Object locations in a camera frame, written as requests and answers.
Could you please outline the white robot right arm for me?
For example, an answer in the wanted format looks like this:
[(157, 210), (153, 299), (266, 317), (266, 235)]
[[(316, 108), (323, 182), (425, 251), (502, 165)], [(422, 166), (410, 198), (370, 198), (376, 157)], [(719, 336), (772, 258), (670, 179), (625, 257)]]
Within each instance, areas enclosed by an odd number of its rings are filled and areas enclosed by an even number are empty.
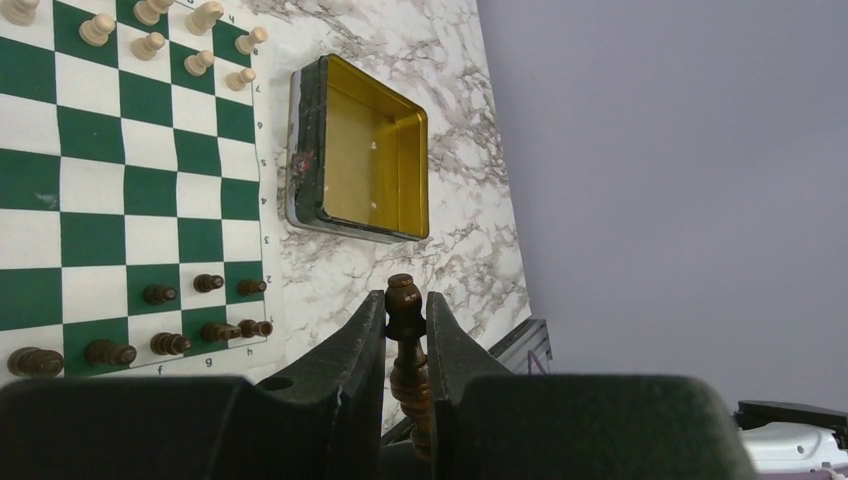
[(847, 416), (675, 375), (517, 375), (426, 301), (437, 479), (843, 479)]

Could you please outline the dark pawn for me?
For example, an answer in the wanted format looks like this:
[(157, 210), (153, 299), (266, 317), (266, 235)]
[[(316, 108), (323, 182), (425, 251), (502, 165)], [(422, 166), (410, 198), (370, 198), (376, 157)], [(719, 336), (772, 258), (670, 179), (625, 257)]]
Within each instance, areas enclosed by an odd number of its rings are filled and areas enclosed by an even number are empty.
[(149, 305), (162, 305), (175, 301), (179, 296), (176, 288), (165, 284), (148, 285), (143, 291), (143, 299)]

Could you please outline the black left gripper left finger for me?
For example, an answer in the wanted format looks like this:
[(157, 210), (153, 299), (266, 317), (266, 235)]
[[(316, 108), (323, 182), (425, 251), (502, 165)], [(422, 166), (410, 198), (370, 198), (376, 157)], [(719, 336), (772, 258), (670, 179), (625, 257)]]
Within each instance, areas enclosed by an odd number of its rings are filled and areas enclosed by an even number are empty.
[(386, 309), (369, 293), (336, 333), (241, 377), (24, 380), (1, 392), (5, 479), (374, 479)]

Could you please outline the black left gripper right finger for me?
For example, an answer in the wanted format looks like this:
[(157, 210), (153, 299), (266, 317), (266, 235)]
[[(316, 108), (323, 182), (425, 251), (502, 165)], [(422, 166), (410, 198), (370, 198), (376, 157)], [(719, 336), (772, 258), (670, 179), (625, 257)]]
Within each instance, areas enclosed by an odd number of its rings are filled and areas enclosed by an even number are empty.
[(674, 375), (517, 375), (426, 301), (437, 479), (753, 479), (717, 392)]

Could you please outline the tall dark chess piece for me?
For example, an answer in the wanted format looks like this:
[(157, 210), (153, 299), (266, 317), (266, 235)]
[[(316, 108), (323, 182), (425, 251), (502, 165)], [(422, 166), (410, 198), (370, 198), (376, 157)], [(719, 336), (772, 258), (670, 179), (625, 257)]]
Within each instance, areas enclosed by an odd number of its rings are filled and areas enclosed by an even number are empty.
[(427, 355), (421, 346), (421, 338), (426, 334), (422, 305), (421, 292), (410, 274), (400, 273), (388, 278), (385, 308), (389, 320), (385, 334), (398, 346), (398, 356), (390, 374), (391, 393), (413, 422), (410, 440), (416, 455), (430, 461), (432, 400)]

